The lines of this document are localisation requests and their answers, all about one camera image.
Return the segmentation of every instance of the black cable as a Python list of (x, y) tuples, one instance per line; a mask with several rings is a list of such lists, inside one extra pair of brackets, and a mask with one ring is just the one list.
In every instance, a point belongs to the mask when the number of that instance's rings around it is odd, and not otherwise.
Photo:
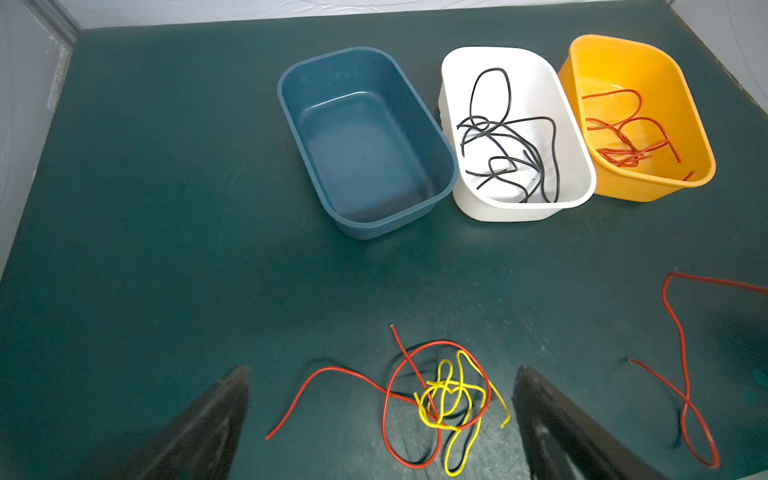
[[(480, 82), (480, 78), (482, 78), (483, 75), (492, 71), (500, 71), (504, 75), (504, 79), (507, 83), (507, 109), (502, 119), (498, 122), (489, 120), (487, 117), (484, 117), (482, 115), (472, 114), (472, 105), (474, 104), (474, 101), (475, 101), (475, 91), (477, 90), (478, 83)], [(475, 79), (474, 86), (472, 86), (472, 94), (469, 97), (469, 116), (464, 120), (462, 120), (461, 122), (459, 122), (458, 125), (456, 125), (457, 128), (465, 127), (467, 129), (464, 132), (464, 135), (462, 137), (462, 142), (461, 142), (462, 157), (464, 157), (464, 146), (472, 142), (473, 140), (481, 137), (488, 138), (490, 141), (492, 141), (496, 145), (496, 147), (498, 147), (498, 149), (503, 153), (503, 155), (491, 157), (488, 159), (488, 169), (491, 172), (489, 174), (478, 174), (476, 172), (471, 172), (469, 170), (464, 170), (464, 171), (470, 175), (475, 175), (476, 177), (487, 177), (485, 180), (482, 181), (482, 183), (480, 183), (477, 186), (477, 190), (480, 190), (480, 187), (482, 187), (483, 185), (487, 184), (490, 180), (493, 180), (495, 178), (496, 180), (500, 180), (506, 184), (514, 185), (520, 188), (521, 190), (523, 190), (523, 193), (525, 194), (525, 196), (520, 201), (521, 204), (527, 203), (528, 199), (531, 198), (531, 196), (533, 196), (533, 194), (539, 188), (541, 188), (541, 195), (543, 196), (544, 201), (547, 203), (551, 203), (545, 191), (545, 167), (544, 167), (544, 161), (541, 158), (541, 154), (539, 153), (538, 149), (536, 148), (535, 145), (533, 145), (532, 142), (528, 141), (526, 138), (524, 138), (522, 135), (520, 135), (518, 132), (516, 132), (509, 126), (509, 125), (521, 123), (524, 121), (546, 120), (546, 121), (549, 121), (549, 123), (552, 125), (551, 150), (552, 150), (552, 163), (554, 165), (554, 176), (555, 176), (555, 193), (554, 193), (553, 201), (557, 202), (558, 199), (560, 198), (560, 168), (558, 166), (558, 159), (554, 152), (554, 143), (557, 135), (557, 126), (555, 125), (554, 120), (552, 120), (550, 117), (529, 117), (529, 118), (521, 118), (518, 120), (507, 121), (507, 116), (509, 116), (509, 111), (511, 110), (511, 108), (512, 108), (512, 87), (511, 87), (511, 83), (509, 82), (509, 76), (507, 75), (507, 72), (504, 70), (504, 68), (498, 68), (498, 67), (489, 68), (488, 70), (485, 70), (480, 75), (478, 75), (478, 77)], [(495, 133), (495, 131), (499, 128), (503, 128), (509, 133)], [(473, 135), (468, 139), (467, 137), (469, 136), (470, 131), (477, 132), (477, 134)], [(506, 138), (511, 138), (517, 141), (523, 147), (523, 156), (525, 160), (523, 161), (519, 158), (509, 156), (507, 151), (502, 147), (502, 144), (500, 144), (494, 137), (506, 137)], [(506, 160), (509, 163), (509, 165), (511, 165), (511, 167), (506, 167), (503, 170), (494, 170), (492, 167), (492, 161), (497, 159)], [(522, 185), (501, 177), (501, 175), (503, 174), (510, 174), (518, 171), (518, 165), (515, 162), (523, 164), (526, 167), (533, 168), (539, 174), (538, 182), (530, 192)]]

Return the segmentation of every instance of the green table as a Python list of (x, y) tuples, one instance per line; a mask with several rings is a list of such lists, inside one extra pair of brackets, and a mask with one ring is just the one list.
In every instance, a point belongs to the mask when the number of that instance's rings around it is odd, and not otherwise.
[[(276, 98), (291, 64), (381, 48), (436, 112), (452, 49), (528, 48), (559, 68), (586, 33), (678, 61), (718, 160), (711, 183), (651, 204), (593, 197), (538, 223), (479, 223), (446, 200), (369, 242), (323, 212)], [(232, 478), (444, 478), (390, 458), (382, 396), (333, 373), (264, 440), (318, 366), (385, 382), (398, 353), (389, 323), (409, 345), (462, 343), (507, 397), (533, 365), (671, 478), (768, 468), (765, 298), (685, 280), (670, 290), (718, 471), (681, 445), (678, 399), (623, 361), (682, 385), (659, 300), (667, 271), (768, 283), (767, 132), (661, 1), (86, 31), (0, 283), (0, 477), (93, 478), (247, 364), (253, 400)], [(412, 377), (400, 386), (415, 389)], [(432, 432), (406, 406), (391, 412), (394, 446), (416, 460)], [(494, 403), (463, 478), (527, 478), (502, 416)]]

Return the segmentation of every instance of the yellow wire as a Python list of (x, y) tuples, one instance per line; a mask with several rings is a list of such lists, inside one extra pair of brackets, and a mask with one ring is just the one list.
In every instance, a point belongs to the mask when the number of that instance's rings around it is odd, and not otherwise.
[[(422, 393), (421, 396), (419, 396), (418, 393), (414, 393), (413, 396), (416, 399), (416, 403), (419, 406), (419, 418), (424, 422), (425, 425), (427, 425), (430, 428), (433, 429), (441, 429), (441, 430), (450, 430), (451, 437), (448, 441), (448, 445), (445, 448), (445, 473), (448, 474), (449, 477), (458, 477), (461, 475), (462, 471), (464, 470), (465, 465), (467, 464), (467, 458), (469, 458), (469, 451), (472, 449), (472, 446), (475, 444), (475, 440), (478, 438), (478, 434), (480, 433), (480, 425), (482, 424), (482, 419), (479, 419), (477, 422), (477, 425), (474, 427), (474, 431), (472, 432), (472, 437), (469, 439), (469, 443), (467, 444), (467, 449), (464, 452), (464, 456), (462, 457), (462, 461), (459, 464), (458, 468), (456, 470), (451, 470), (448, 467), (448, 460), (451, 457), (451, 450), (453, 449), (453, 444), (456, 442), (456, 439), (458, 439), (459, 435), (462, 433), (462, 430), (459, 427), (453, 426), (453, 425), (446, 425), (442, 422), (442, 420), (456, 411), (458, 408), (459, 403), (462, 401), (462, 397), (466, 396), (467, 398), (467, 412), (464, 415), (464, 419), (459, 425), (466, 425), (467, 422), (469, 422), (469, 418), (472, 416), (472, 397), (469, 395), (469, 390), (476, 390), (478, 392), (482, 393), (482, 402), (480, 402), (480, 409), (482, 410), (485, 406), (486, 400), (490, 401), (490, 395), (488, 392), (486, 392), (482, 387), (479, 387), (477, 385), (472, 385), (470, 383), (464, 383), (464, 367), (462, 366), (462, 356), (469, 362), (469, 365), (475, 369), (477, 373), (482, 375), (482, 372), (480, 372), (480, 369), (472, 362), (472, 360), (467, 355), (467, 352), (464, 350), (459, 350), (456, 352), (456, 365), (458, 366), (458, 382), (453, 379), (453, 364), (450, 360), (444, 359), (437, 365), (437, 380), (435, 382), (427, 382), (427, 385), (429, 387), (427, 390)], [(442, 367), (444, 365), (448, 365), (448, 375), (445, 377), (445, 380), (442, 379)], [(491, 386), (491, 389), (493, 389), (493, 392), (498, 397), (499, 401), (502, 403), (502, 407), (504, 407), (504, 411), (507, 412), (507, 418), (502, 422), (501, 428), (504, 428), (507, 423), (509, 423), (510, 416), (509, 416), (509, 409), (507, 408), (507, 405), (504, 403), (504, 399), (501, 395), (498, 394), (498, 390), (493, 385), (493, 383), (488, 382)], [(436, 393), (440, 390), (440, 402), (439, 402), (439, 412), (435, 412), (437, 415), (437, 422), (431, 422), (429, 420), (429, 417), (427, 416), (427, 412), (431, 409), (429, 404), (427, 403), (425, 405), (424, 401), (428, 398), (428, 396), (432, 395), (432, 398), (436, 397)], [(458, 393), (456, 396), (456, 400), (453, 402), (453, 407), (451, 407), (449, 410), (445, 410), (445, 396), (446, 395), (454, 395)]]

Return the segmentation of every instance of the blue bin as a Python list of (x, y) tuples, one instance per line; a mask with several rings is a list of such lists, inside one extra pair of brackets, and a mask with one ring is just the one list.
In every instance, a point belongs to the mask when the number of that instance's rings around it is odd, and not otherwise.
[(339, 228), (368, 240), (427, 214), (456, 156), (395, 60), (356, 47), (301, 61), (277, 83), (306, 171)]

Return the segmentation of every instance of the wire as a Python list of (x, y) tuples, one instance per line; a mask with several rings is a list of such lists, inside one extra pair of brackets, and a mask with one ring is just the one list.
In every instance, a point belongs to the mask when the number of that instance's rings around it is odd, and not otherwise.
[[(688, 378), (688, 362), (687, 362), (687, 357), (685, 353), (685, 335), (683, 334), (683, 326), (680, 324), (680, 320), (677, 318), (677, 315), (675, 314), (674, 310), (672, 310), (672, 306), (667, 300), (667, 289), (669, 288), (670, 281), (676, 276), (680, 278), (689, 279), (689, 280), (696, 280), (698, 282), (715, 283), (718, 285), (737, 286), (739, 288), (752, 290), (758, 293), (764, 293), (766, 295), (768, 295), (768, 288), (765, 288), (763, 286), (752, 285), (750, 283), (737, 282), (734, 280), (710, 278), (708, 276), (690, 275), (689, 273), (670, 272), (667, 275), (666, 280), (664, 281), (664, 285), (662, 285), (661, 287), (661, 301), (664, 303), (664, 308), (667, 309), (667, 312), (670, 314), (670, 317), (672, 317), (672, 320), (674, 320), (675, 326), (677, 327), (677, 335), (680, 337), (680, 363), (682, 364), (682, 367), (683, 367), (683, 378), (685, 380), (685, 393), (681, 392), (677, 387), (669, 383), (669, 381), (667, 381), (663, 376), (653, 371), (651, 367), (645, 365), (644, 363), (636, 359), (629, 359), (631, 363), (646, 369), (648, 372), (650, 372), (651, 375), (655, 376), (657, 379), (663, 382), (664, 385), (668, 386), (670, 389), (672, 389), (673, 392), (678, 394), (679, 397), (683, 399), (683, 403), (684, 403), (683, 411), (680, 414), (680, 430), (682, 431), (683, 439), (685, 440), (686, 444), (688, 445), (688, 448), (691, 450), (691, 452), (694, 454), (694, 456), (697, 458), (699, 462), (705, 464), (709, 468), (718, 468), (720, 467), (720, 454), (717, 452), (717, 446), (715, 445), (715, 441), (712, 438), (712, 433), (710, 432), (710, 429), (707, 426), (707, 423), (704, 421), (703, 416), (701, 415), (701, 413), (699, 413), (699, 410), (690, 401), (690, 379)], [(701, 424), (701, 428), (704, 431), (704, 436), (707, 437), (707, 442), (709, 443), (709, 446), (710, 446), (710, 453), (712, 455), (712, 462), (708, 462), (704, 457), (699, 455), (699, 453), (694, 448), (693, 444), (690, 442), (690, 438), (688, 438), (688, 431), (685, 426), (685, 421), (688, 415), (689, 408), (694, 413), (697, 420)]]
[[(629, 148), (617, 149), (617, 148), (601, 147), (597, 149), (597, 153), (600, 154), (600, 156), (603, 157), (608, 163), (613, 164), (619, 168), (622, 168), (622, 167), (634, 168), (640, 164), (641, 160), (651, 158), (653, 156), (650, 154), (652, 151), (659, 150), (663, 147), (669, 146), (669, 148), (672, 150), (672, 153), (675, 156), (675, 159), (677, 160), (677, 163), (682, 163), (683, 160), (680, 158), (680, 154), (677, 153), (677, 149), (672, 144), (672, 140), (669, 138), (669, 135), (667, 135), (667, 131), (664, 130), (664, 127), (662, 127), (661, 124), (658, 121), (655, 121), (653, 118), (638, 117), (640, 110), (643, 107), (643, 97), (640, 95), (640, 92), (638, 92), (637, 90), (632, 90), (630, 88), (623, 88), (621, 90), (608, 91), (600, 94), (585, 95), (581, 98), (582, 99), (597, 98), (597, 97), (604, 97), (606, 95), (622, 94), (622, 93), (632, 93), (635, 97), (637, 97), (637, 109), (635, 109), (632, 115), (625, 118), (624, 120), (620, 120), (613, 124), (609, 124), (606, 121), (600, 120), (599, 118), (587, 117), (585, 118), (585, 120), (598, 124), (597, 127), (587, 127), (587, 130), (590, 130), (590, 131), (610, 130), (616, 134), (616, 136), (619, 138), (619, 141), (621, 143), (627, 145)], [(625, 135), (624, 132), (621, 131), (622, 128), (626, 127), (627, 125), (635, 121), (651, 122), (659, 129), (661, 134), (664, 136), (664, 139), (654, 144), (648, 145), (643, 149), (638, 149), (630, 141), (627, 135)], [(690, 180), (695, 173), (696, 171), (692, 170), (683, 179), (683, 181)]]
[[(345, 369), (342, 367), (337, 366), (327, 366), (322, 369), (317, 370), (312, 375), (310, 375), (309, 378), (306, 379), (304, 384), (301, 385), (301, 388), (299, 388), (299, 392), (296, 394), (296, 398), (293, 399), (293, 403), (291, 403), (291, 406), (288, 408), (288, 411), (286, 412), (285, 416), (280, 420), (280, 423), (277, 424), (277, 426), (272, 429), (271, 432), (269, 432), (266, 436), (266, 439), (271, 439), (282, 427), (285, 425), (286, 421), (290, 417), (293, 410), (296, 408), (296, 404), (299, 402), (299, 398), (301, 397), (302, 393), (306, 389), (306, 387), (310, 384), (312, 379), (314, 379), (316, 376), (318, 376), (320, 373), (323, 372), (340, 372), (345, 373), (346, 375), (354, 376), (358, 379), (361, 379), (365, 382), (367, 382), (369, 385), (374, 387), (375, 389), (379, 390), (381, 393), (384, 394), (384, 408), (382, 413), (382, 437), (384, 439), (384, 445), (387, 449), (387, 451), (392, 455), (392, 457), (395, 458), (398, 462), (400, 462), (402, 465), (413, 468), (413, 469), (421, 469), (426, 468), (430, 466), (435, 459), (437, 458), (437, 455), (440, 451), (440, 445), (442, 444), (442, 430), (450, 430), (452, 431), (452, 437), (449, 440), (448, 447), (446, 449), (445, 453), (445, 472), (451, 476), (455, 477), (462, 473), (462, 470), (464, 469), (464, 466), (466, 465), (467, 458), (469, 455), (469, 450), (472, 448), (472, 444), (475, 443), (475, 440), (477, 439), (477, 435), (480, 431), (480, 425), (482, 416), (485, 415), (485, 413), (488, 411), (488, 407), (491, 403), (491, 394), (490, 392), (493, 391), (496, 393), (496, 396), (501, 401), (502, 406), (504, 407), (504, 410), (507, 413), (506, 420), (502, 423), (501, 428), (504, 428), (504, 426), (509, 422), (510, 415), (509, 410), (507, 409), (506, 404), (504, 403), (503, 398), (498, 394), (498, 390), (493, 386), (491, 381), (488, 379), (488, 375), (485, 373), (485, 370), (480, 365), (480, 362), (477, 361), (477, 359), (472, 356), (470, 352), (468, 352), (464, 347), (459, 345), (458, 343), (451, 342), (449, 340), (436, 340), (433, 342), (425, 343), (421, 346), (418, 346), (414, 348), (411, 353), (408, 353), (408, 350), (402, 345), (402, 342), (400, 341), (399, 336), (397, 335), (397, 330), (395, 330), (394, 325), (390, 325), (389, 328), (392, 330), (392, 334), (395, 337), (395, 341), (397, 342), (398, 347), (400, 348), (400, 351), (402, 352), (403, 356), (405, 357), (403, 361), (395, 368), (395, 371), (392, 373), (392, 376), (389, 379), (389, 384), (387, 385), (387, 388), (384, 389), (383, 387), (379, 386), (376, 382), (369, 379), (368, 377), (364, 376), (362, 373), (355, 372), (354, 370)], [(437, 381), (436, 382), (425, 382), (422, 378), (421, 373), (419, 372), (419, 369), (416, 368), (415, 363), (413, 362), (413, 356), (415, 356), (417, 353), (424, 351), (425, 349), (431, 348), (433, 346), (452, 346), (458, 349), (458, 352), (456, 353), (456, 359), (458, 361), (458, 369), (459, 369), (459, 381), (456, 382), (452, 379), (452, 372), (453, 372), (453, 365), (450, 366), (450, 371), (448, 374), (448, 377), (445, 380), (441, 380), (441, 373), (442, 373), (442, 365), (444, 362), (448, 362), (450, 365), (450, 362), (448, 360), (443, 360), (438, 365), (438, 374), (437, 374)], [(468, 383), (464, 383), (464, 371), (462, 368), (460, 357), (464, 356), (467, 361), (469, 362), (470, 366), (472, 366), (475, 371), (477, 371), (485, 380), (486, 389), (483, 389), (478, 386), (470, 385)], [(416, 376), (419, 378), (419, 381), (422, 384), (422, 387), (424, 388), (424, 393), (419, 396), (418, 394), (414, 394), (416, 400), (410, 399), (409, 397), (400, 395), (398, 393), (394, 393), (392, 391), (392, 385), (395, 382), (395, 378), (400, 373), (400, 370), (408, 363), (411, 368), (413, 369)], [(469, 398), (469, 394), (467, 392), (467, 389), (474, 389), (482, 392), (482, 402), (480, 405), (480, 411), (478, 412), (477, 416), (471, 420), (469, 420), (469, 416), (472, 412), (472, 400)], [(441, 390), (441, 403), (440, 403), (440, 410), (438, 413), (438, 410), (435, 406), (435, 402), (433, 399), (433, 394), (437, 392), (438, 390)], [(449, 411), (445, 411), (445, 395), (446, 394), (453, 394), (455, 392), (458, 392), (458, 398), (455, 400), (455, 404), (452, 409)], [(461, 425), (453, 426), (453, 425), (446, 425), (442, 422), (443, 418), (446, 415), (451, 415), (456, 408), (458, 407), (458, 404), (460, 403), (462, 393), (466, 393), (468, 398), (468, 409), (467, 413), (462, 420)], [(402, 400), (403, 402), (410, 403), (413, 406), (418, 407), (419, 411), (419, 418), (429, 427), (434, 428), (437, 430), (437, 444), (435, 446), (434, 452), (429, 456), (427, 460), (420, 463), (413, 463), (405, 460), (403, 457), (397, 454), (395, 450), (392, 448), (392, 446), (389, 444), (389, 439), (387, 438), (386, 434), (386, 418), (387, 418), (387, 409), (389, 407), (389, 399), (395, 398), (398, 400)], [(424, 406), (424, 401), (427, 399), (429, 401), (429, 409)], [(474, 424), (477, 424), (477, 427), (475, 428), (474, 433), (472, 434), (472, 437), (470, 438), (470, 442), (467, 445), (467, 448), (465, 449), (464, 455), (462, 457), (462, 461), (459, 465), (459, 467), (456, 470), (450, 470), (448, 467), (448, 460), (450, 457), (451, 448), (453, 447), (454, 442), (458, 438), (458, 434), (466, 429), (470, 429)]]
[[(477, 90), (478, 83), (480, 82), (480, 78), (482, 78), (483, 75), (492, 72), (492, 71), (499, 71), (504, 75), (504, 79), (507, 84), (507, 109), (504, 113), (504, 116), (502, 119), (498, 122), (490, 121), (487, 117), (484, 117), (482, 115), (473, 115), (472, 114), (472, 105), (475, 103), (475, 91)], [(460, 121), (458, 125), (456, 125), (456, 128), (462, 128), (465, 127), (467, 130), (464, 132), (464, 136), (462, 137), (461, 142), (461, 148), (462, 148), (462, 157), (464, 157), (464, 147), (466, 144), (482, 137), (488, 138), (490, 141), (492, 141), (496, 147), (503, 153), (503, 155), (494, 156), (488, 159), (488, 169), (491, 173), (489, 174), (479, 174), (476, 172), (472, 172), (469, 170), (464, 170), (466, 173), (470, 175), (475, 175), (476, 177), (487, 177), (482, 183), (480, 183), (476, 189), (480, 190), (480, 188), (487, 184), (490, 180), (493, 180), (494, 178), (496, 180), (500, 180), (506, 184), (513, 185), (523, 191), (523, 199), (520, 200), (521, 204), (525, 204), (528, 202), (528, 199), (533, 196), (536, 191), (541, 188), (541, 195), (544, 198), (544, 201), (547, 203), (550, 203), (551, 201), (547, 197), (547, 193), (545, 191), (545, 168), (544, 168), (544, 161), (541, 159), (541, 154), (539, 153), (536, 146), (533, 145), (532, 142), (526, 140), (522, 135), (520, 135), (518, 132), (513, 130), (509, 125), (517, 124), (521, 122), (526, 121), (534, 121), (534, 120), (546, 120), (549, 121), (549, 123), (552, 125), (552, 163), (554, 165), (554, 176), (555, 176), (555, 193), (554, 193), (554, 202), (557, 202), (560, 197), (560, 167), (558, 166), (558, 159), (554, 152), (554, 144), (555, 144), (555, 137), (557, 135), (557, 126), (554, 123), (554, 120), (552, 120), (550, 117), (530, 117), (530, 118), (521, 118), (518, 120), (511, 120), (507, 121), (507, 117), (509, 116), (509, 111), (512, 108), (512, 88), (511, 84), (509, 82), (509, 75), (507, 75), (507, 72), (504, 70), (504, 68), (489, 68), (488, 70), (483, 71), (478, 77), (475, 79), (475, 85), (472, 87), (472, 94), (469, 97), (469, 116), (465, 118), (464, 120)], [(498, 128), (503, 128), (509, 133), (495, 133), (495, 131)], [(478, 132), (473, 137), (467, 138), (470, 131), (476, 131)], [(506, 137), (511, 138), (515, 141), (517, 141), (519, 144), (521, 144), (524, 148), (523, 150), (523, 156), (525, 157), (525, 160), (521, 160), (519, 158), (510, 157), (507, 151), (502, 147), (502, 144), (496, 140), (495, 137)], [(494, 170), (492, 161), (493, 160), (506, 160), (509, 164), (509, 167), (503, 169), (503, 170)], [(527, 188), (524, 186), (513, 182), (511, 180), (508, 180), (506, 178), (502, 178), (501, 175), (503, 174), (511, 174), (516, 171), (518, 171), (518, 165), (516, 164), (520, 163), (525, 165), (526, 167), (532, 168), (537, 174), (538, 174), (538, 180), (536, 184), (534, 185), (533, 189), (528, 191)]]

